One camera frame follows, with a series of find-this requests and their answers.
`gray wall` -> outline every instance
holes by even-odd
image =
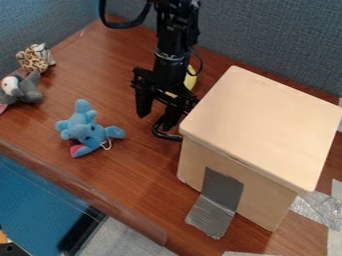
[[[33,43],[49,47],[97,17],[97,0],[1,0],[0,77],[18,67],[15,54]]]
[[[110,13],[144,2],[111,0]],[[341,0],[202,0],[200,28],[204,47],[342,96]]]

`tabletop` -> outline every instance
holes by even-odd
[[[54,47],[57,66],[40,82],[42,103],[18,104],[0,118],[0,153],[10,155],[45,178],[93,206],[120,219],[115,200],[154,222],[167,233],[166,247],[180,255],[222,255],[224,251],[278,255],[325,255],[327,228],[289,212],[275,233],[237,215],[219,241],[184,223],[198,192],[176,178],[181,144],[158,139],[151,126],[163,113],[155,103],[152,113],[139,119],[132,68],[152,68],[155,33],[144,27],[110,30],[96,21]],[[237,65],[334,104],[338,98],[317,89],[251,68],[207,49],[194,89],[203,97],[232,65]],[[69,117],[76,99],[87,99],[98,110],[97,121],[118,125],[127,138],[110,151],[97,150],[79,159],[70,156],[74,142],[63,141],[56,121]],[[342,135],[335,138],[317,189],[330,194],[332,178],[342,180]]]

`wooden box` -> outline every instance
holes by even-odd
[[[198,191],[206,167],[237,179],[237,212],[274,231],[297,194],[315,190],[341,116],[338,106],[233,66],[181,123],[177,176]]]

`plush toy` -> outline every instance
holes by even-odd
[[[37,90],[39,80],[38,72],[33,72],[26,78],[18,72],[5,77],[0,88],[0,114],[17,101],[36,103],[42,100],[43,95]]]
[[[97,112],[91,109],[90,103],[80,99],[75,103],[75,113],[68,120],[56,123],[62,139],[76,139],[82,143],[70,148],[72,157],[86,155],[100,147],[109,150],[112,147],[111,138],[125,138],[125,132],[117,126],[104,128],[96,124],[96,115]]]
[[[16,54],[19,64],[29,73],[37,71],[44,73],[49,66],[56,65],[52,54],[46,49],[45,43],[33,44],[25,51]]]

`gray plush elephant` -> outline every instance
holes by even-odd
[[[5,77],[0,88],[0,114],[17,101],[36,103],[42,100],[43,95],[37,89],[39,80],[39,72],[32,72],[26,78],[18,72]]]

